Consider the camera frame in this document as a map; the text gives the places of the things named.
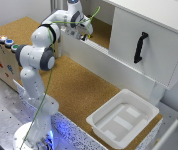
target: cable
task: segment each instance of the cable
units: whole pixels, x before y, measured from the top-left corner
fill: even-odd
[[[97,9],[96,12],[94,13],[94,15],[92,15],[92,17],[90,17],[89,19],[87,19],[87,20],[85,20],[85,21],[81,21],[81,22],[55,21],[55,22],[52,22],[51,24],[53,24],[53,23],[77,23],[77,24],[79,24],[79,23],[83,23],[83,22],[86,22],[86,21],[90,20],[90,23],[89,23],[88,28],[87,28],[87,30],[88,30],[88,29],[89,29],[89,26],[90,26],[90,24],[91,24],[91,21],[92,21],[92,19],[93,19],[93,17],[95,17],[99,11],[100,11],[100,7],[98,7],[98,9]],[[48,32],[49,32],[49,36],[50,36],[51,43],[52,43],[52,45],[53,45],[53,39],[52,39],[52,36],[51,36],[51,33],[50,33],[50,29],[49,29],[49,28],[48,28]],[[25,142],[26,139],[27,139],[27,136],[28,136],[28,134],[29,134],[29,132],[30,132],[30,130],[31,130],[31,127],[32,127],[32,125],[33,125],[33,123],[34,123],[34,121],[35,121],[35,119],[36,119],[36,117],[37,117],[37,115],[38,115],[38,113],[39,113],[39,111],[40,111],[40,109],[41,109],[41,107],[42,107],[42,104],[43,104],[43,102],[44,102],[44,100],[45,100],[45,97],[46,97],[46,95],[47,95],[47,91],[48,91],[48,89],[49,89],[49,84],[50,84],[51,77],[52,77],[53,68],[52,68],[50,71],[51,71],[51,72],[50,72],[50,76],[49,76],[47,88],[46,88],[46,90],[45,90],[45,95],[43,96],[42,102],[41,102],[41,104],[40,104],[40,106],[39,106],[39,108],[38,108],[38,110],[37,110],[37,112],[36,112],[35,117],[33,118],[33,121],[32,121],[32,123],[31,123],[31,125],[30,125],[30,127],[29,127],[29,130],[28,130],[27,133],[26,133],[26,136],[25,136],[25,138],[24,138],[24,140],[23,140],[23,142],[22,142],[22,145],[21,145],[21,147],[20,147],[20,150],[22,149],[22,146],[23,146],[24,142]]]

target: brown countertop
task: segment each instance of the brown countertop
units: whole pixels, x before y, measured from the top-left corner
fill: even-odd
[[[25,17],[1,26],[0,35],[7,35],[19,45],[31,44],[31,34],[38,26],[39,23]],[[46,86],[50,72],[41,71],[40,74]],[[93,133],[91,126],[86,123],[86,118],[119,91],[120,89],[67,56],[62,56],[56,60],[48,94],[59,102],[60,112],[108,149],[112,149]],[[136,148],[161,119],[161,115],[155,117],[126,150]]]

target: white cabinet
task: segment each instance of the white cabinet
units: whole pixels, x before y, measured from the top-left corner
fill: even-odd
[[[141,47],[142,60],[134,63],[143,32],[147,33],[148,37],[143,40]],[[178,64],[178,33],[116,8],[109,54],[169,86]]]

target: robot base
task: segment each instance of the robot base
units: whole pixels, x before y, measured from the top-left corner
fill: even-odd
[[[20,150],[23,139],[26,136],[26,133],[28,132],[30,126],[31,126],[31,122],[26,123],[15,132],[14,137],[13,137],[13,149],[14,150]],[[56,133],[54,133],[53,141],[55,145],[53,150],[55,150],[59,142],[59,138],[56,135]],[[44,148],[38,149],[36,146],[34,148],[31,148],[26,143],[24,143],[22,146],[22,150],[45,150],[45,149]]]

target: black handle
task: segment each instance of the black handle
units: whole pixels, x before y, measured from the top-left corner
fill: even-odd
[[[142,50],[142,45],[143,45],[143,40],[146,39],[149,35],[145,32],[142,32],[142,36],[140,37],[139,41],[138,41],[138,45],[136,48],[136,53],[134,56],[134,63],[137,64],[138,62],[140,62],[142,60],[142,57],[140,57],[140,53]]]

